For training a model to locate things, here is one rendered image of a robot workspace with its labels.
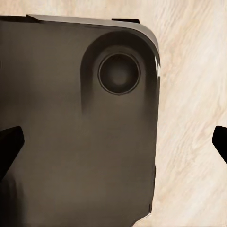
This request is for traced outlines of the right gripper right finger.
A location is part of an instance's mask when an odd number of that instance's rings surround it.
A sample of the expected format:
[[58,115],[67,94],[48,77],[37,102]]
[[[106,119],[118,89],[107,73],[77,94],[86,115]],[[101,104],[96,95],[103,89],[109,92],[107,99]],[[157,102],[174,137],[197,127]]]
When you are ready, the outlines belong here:
[[227,164],[227,128],[216,126],[212,143]]

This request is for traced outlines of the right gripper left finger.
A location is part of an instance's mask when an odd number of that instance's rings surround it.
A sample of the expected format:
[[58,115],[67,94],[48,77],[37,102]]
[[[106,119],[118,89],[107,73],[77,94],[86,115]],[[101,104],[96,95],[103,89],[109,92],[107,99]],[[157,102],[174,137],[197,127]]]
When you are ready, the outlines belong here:
[[25,143],[21,126],[0,131],[0,182]]

